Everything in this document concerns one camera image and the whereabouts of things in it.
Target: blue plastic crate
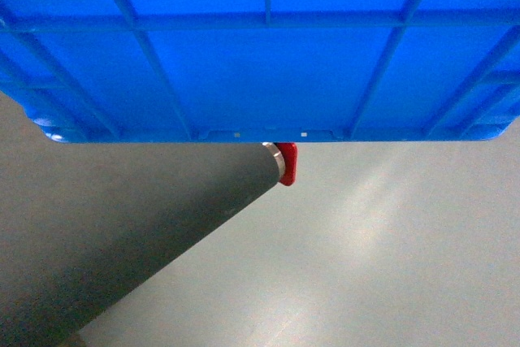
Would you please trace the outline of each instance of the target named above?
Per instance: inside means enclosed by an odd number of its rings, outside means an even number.
[[[0,0],[0,90],[53,140],[482,140],[520,0]]]

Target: gray floor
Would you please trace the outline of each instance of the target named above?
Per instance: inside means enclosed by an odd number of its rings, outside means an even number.
[[[170,148],[55,144],[4,96],[0,137],[0,216],[49,194],[102,207],[122,178],[153,180]],[[518,345],[519,150],[520,123],[491,142],[300,145],[296,185],[81,335],[91,347]]]

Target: red clip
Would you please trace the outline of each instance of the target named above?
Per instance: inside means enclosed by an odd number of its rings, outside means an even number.
[[[296,181],[296,165],[298,160],[298,148],[293,142],[276,142],[275,145],[284,156],[285,173],[279,180],[281,184],[290,186]]]

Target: white floor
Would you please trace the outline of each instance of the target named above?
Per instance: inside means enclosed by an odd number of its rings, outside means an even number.
[[[101,315],[88,346],[520,345],[520,123],[299,146],[296,185]]]

